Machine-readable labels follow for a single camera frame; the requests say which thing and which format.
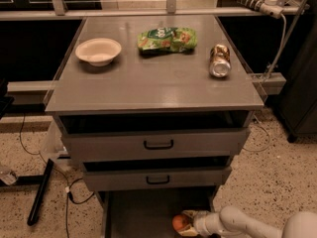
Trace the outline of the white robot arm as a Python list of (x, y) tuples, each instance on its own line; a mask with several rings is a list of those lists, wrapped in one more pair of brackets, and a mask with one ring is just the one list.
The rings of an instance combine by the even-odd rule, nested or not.
[(289, 217), (282, 229), (260, 222), (234, 206), (225, 206), (219, 212), (184, 210), (172, 218), (172, 226), (182, 237), (317, 238), (317, 214), (307, 211)]

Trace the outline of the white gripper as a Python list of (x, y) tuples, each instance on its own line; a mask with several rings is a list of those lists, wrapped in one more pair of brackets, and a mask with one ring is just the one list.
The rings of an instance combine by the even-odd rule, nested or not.
[(182, 237), (196, 237), (198, 234), (207, 237), (218, 232), (219, 214), (206, 210), (183, 210), (182, 213), (193, 219), (193, 226), (185, 226), (177, 233)]

